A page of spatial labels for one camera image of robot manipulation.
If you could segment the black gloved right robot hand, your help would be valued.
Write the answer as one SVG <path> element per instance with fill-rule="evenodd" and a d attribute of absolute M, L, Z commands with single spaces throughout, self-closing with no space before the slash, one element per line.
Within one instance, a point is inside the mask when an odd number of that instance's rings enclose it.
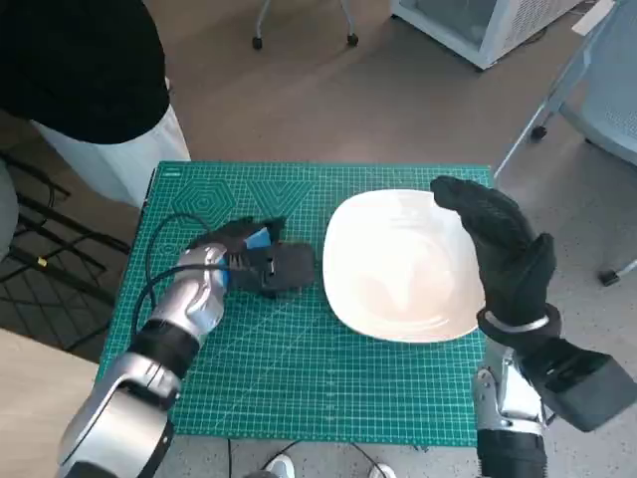
<path fill-rule="evenodd" d="M 486 310 L 512 327 L 543 318 L 556 267 L 553 237 L 534 233 L 518 204 L 495 188 L 439 176 L 430 190 L 437 205 L 460 216 L 472 238 Z"/>

